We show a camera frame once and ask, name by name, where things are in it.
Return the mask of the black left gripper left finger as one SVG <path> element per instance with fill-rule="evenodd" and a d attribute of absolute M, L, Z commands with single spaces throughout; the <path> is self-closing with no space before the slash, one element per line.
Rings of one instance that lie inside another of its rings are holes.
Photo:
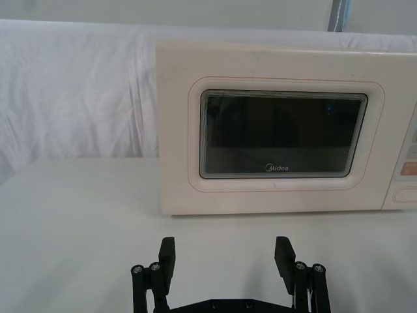
<path fill-rule="evenodd" d="M 133 312 L 148 312 L 147 291 L 154 299 L 154 312 L 170 312 L 167 295 L 175 268 L 175 238 L 164 237 L 160 245 L 158 261 L 148 267 L 135 265 L 131 268 Z"/>

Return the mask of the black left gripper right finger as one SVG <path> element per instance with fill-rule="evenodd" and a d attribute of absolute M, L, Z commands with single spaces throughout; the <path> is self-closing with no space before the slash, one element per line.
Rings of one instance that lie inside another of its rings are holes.
<path fill-rule="evenodd" d="M 276 237 L 275 262 L 287 293 L 292 296 L 293 312 L 330 312 L 325 266 L 307 266 L 296 261 L 289 238 Z"/>

